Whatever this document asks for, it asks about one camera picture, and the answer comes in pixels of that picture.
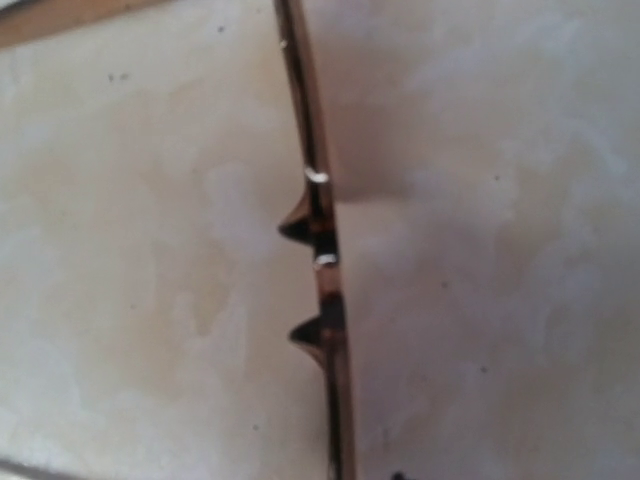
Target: pointed barb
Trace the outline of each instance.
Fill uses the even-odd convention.
[[[309,222],[309,196],[305,192],[293,211],[278,228],[280,233],[295,242],[311,245],[311,228]]]
[[[321,367],[325,364],[325,355],[322,350],[322,317],[312,318],[295,328],[289,338],[291,341],[307,352]]]

